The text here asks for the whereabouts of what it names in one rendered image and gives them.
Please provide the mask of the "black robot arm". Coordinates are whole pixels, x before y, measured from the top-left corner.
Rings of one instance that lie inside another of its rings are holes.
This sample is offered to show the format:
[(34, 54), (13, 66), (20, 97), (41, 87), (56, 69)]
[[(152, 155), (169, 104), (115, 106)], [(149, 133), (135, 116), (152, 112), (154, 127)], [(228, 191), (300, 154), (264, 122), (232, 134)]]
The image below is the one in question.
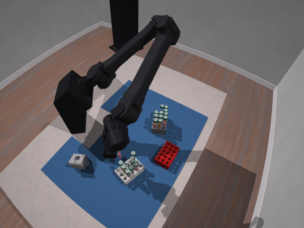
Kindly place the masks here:
[[(116, 159), (116, 152), (130, 142), (127, 126), (135, 123), (141, 112), (146, 93), (170, 45), (176, 45), (180, 30), (172, 17), (154, 15), (149, 24), (104, 62), (99, 61), (86, 76), (73, 80), (71, 85), (79, 97), (93, 92), (97, 85), (106, 89), (116, 78), (116, 70), (137, 51), (155, 38), (132, 83), (111, 114), (103, 118), (105, 141), (103, 156)], [(107, 132), (107, 133), (106, 133)]]

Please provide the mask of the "blue bench mat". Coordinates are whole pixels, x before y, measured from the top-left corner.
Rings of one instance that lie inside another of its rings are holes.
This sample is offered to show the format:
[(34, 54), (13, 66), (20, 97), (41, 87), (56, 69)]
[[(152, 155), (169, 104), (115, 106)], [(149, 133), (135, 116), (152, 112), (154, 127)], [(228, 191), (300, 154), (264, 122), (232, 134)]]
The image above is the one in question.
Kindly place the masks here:
[[(151, 133), (154, 111), (168, 106), (166, 134)], [(148, 89), (142, 112), (127, 126), (130, 142), (121, 159), (103, 156), (102, 135), (88, 149), (73, 136), (41, 169), (69, 198), (107, 228), (147, 228), (176, 181), (208, 117)], [(169, 169), (154, 158), (166, 141), (180, 147)], [(118, 162), (135, 157), (145, 166), (125, 185), (115, 171)], [(68, 164), (72, 155), (85, 154), (85, 169)]]

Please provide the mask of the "red tube rack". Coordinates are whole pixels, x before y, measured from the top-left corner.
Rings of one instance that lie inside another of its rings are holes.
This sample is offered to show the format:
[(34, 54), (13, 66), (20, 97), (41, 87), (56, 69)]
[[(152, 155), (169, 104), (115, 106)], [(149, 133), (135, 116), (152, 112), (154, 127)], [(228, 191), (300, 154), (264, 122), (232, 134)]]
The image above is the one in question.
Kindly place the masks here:
[(179, 150), (180, 147), (166, 141), (154, 158), (154, 162), (168, 170)]

